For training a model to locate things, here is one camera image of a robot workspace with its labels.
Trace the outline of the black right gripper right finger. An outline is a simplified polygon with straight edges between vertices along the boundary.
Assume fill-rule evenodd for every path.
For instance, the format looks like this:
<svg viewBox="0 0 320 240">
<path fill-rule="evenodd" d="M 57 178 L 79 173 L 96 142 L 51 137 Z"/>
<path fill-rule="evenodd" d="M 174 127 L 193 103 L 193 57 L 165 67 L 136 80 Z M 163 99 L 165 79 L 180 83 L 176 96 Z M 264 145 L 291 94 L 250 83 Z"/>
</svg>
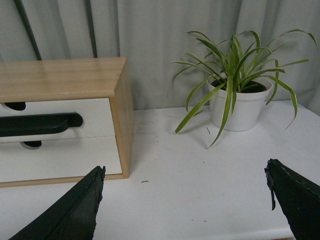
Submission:
<svg viewBox="0 0 320 240">
<path fill-rule="evenodd" d="M 320 186 L 282 164 L 270 159 L 264 169 L 271 193 L 271 209 L 277 199 L 297 240 L 320 238 Z"/>
</svg>

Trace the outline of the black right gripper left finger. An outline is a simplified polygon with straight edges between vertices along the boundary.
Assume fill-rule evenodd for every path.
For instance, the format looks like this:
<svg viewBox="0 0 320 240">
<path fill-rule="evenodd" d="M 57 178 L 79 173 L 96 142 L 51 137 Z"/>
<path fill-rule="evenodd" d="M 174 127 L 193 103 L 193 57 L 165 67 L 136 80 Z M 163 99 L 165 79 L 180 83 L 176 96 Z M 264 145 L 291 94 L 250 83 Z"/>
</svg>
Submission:
<svg viewBox="0 0 320 240">
<path fill-rule="evenodd" d="M 92 240 L 106 168 L 96 166 L 12 240 Z"/>
</svg>

